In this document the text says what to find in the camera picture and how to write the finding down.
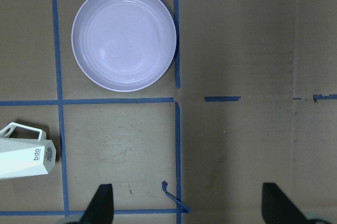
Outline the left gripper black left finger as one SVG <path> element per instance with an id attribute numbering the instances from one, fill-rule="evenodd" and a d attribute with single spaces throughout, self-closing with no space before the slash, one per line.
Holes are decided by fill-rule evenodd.
<path id="1" fill-rule="evenodd" d="M 101 184 L 81 217 L 80 223 L 110 224 L 113 218 L 113 187 L 111 184 Z"/>

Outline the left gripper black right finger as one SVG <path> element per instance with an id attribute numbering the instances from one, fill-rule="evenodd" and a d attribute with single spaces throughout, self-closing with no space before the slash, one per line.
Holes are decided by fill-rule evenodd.
<path id="1" fill-rule="evenodd" d="M 262 185 L 262 218 L 265 223 L 310 223 L 276 183 Z"/>

